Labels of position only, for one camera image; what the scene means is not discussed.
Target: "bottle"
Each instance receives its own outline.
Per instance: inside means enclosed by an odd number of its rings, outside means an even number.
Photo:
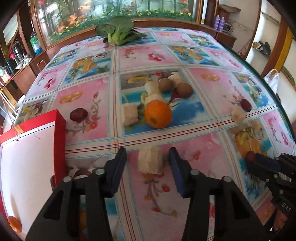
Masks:
[[[30,42],[36,55],[40,54],[43,51],[35,32],[32,32],[32,34],[30,35]]]
[[[217,15],[216,17],[215,17],[215,19],[214,19],[214,25],[213,25],[213,28],[214,29],[218,29],[218,26],[219,26],[219,23],[220,23],[220,17],[219,17],[219,15]]]
[[[218,31],[222,32],[225,25],[225,19],[222,17],[219,22]]]

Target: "wall shelf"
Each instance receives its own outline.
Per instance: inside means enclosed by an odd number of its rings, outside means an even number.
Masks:
[[[265,54],[261,53],[258,49],[256,49],[254,46],[252,46],[252,48],[257,51],[259,54],[261,54],[264,58],[266,58],[267,60],[269,60],[269,56],[266,56]]]
[[[279,27],[280,23],[278,20],[274,19],[272,16],[268,15],[265,12],[261,12],[261,13],[268,21],[272,22],[274,25]]]

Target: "plastic bag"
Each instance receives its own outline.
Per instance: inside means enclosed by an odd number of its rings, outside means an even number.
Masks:
[[[271,71],[269,71],[269,73],[264,77],[264,80],[270,86],[272,91],[276,94],[279,82],[279,72],[277,71],[277,69],[272,69]]]

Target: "fish tank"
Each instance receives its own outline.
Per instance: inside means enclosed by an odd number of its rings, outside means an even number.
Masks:
[[[194,21],[198,0],[35,0],[47,45],[114,16]]]

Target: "patterned tablecloth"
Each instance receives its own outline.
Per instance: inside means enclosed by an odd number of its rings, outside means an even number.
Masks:
[[[273,97],[247,66],[204,32],[137,30],[147,37],[120,47],[105,45],[99,36],[63,47],[33,83],[16,124],[58,109],[67,121],[66,161],[72,176],[103,166],[119,147],[127,149],[118,193],[106,199],[114,240],[181,240],[189,199],[176,191],[167,162],[170,147],[207,176],[232,177],[265,223],[274,210],[271,195],[264,182],[248,174],[242,156],[249,150],[272,158],[294,154],[295,143]],[[173,120],[155,130],[141,115],[144,84],[172,72],[194,94],[188,99],[164,94]],[[242,98],[252,111],[238,127],[230,113]],[[139,105],[139,122],[123,127],[120,106],[127,102]],[[88,118],[77,123],[69,115],[78,107],[87,110]],[[138,150],[148,145],[162,148],[162,175],[137,170]],[[210,239],[215,204],[212,198],[209,202]]]

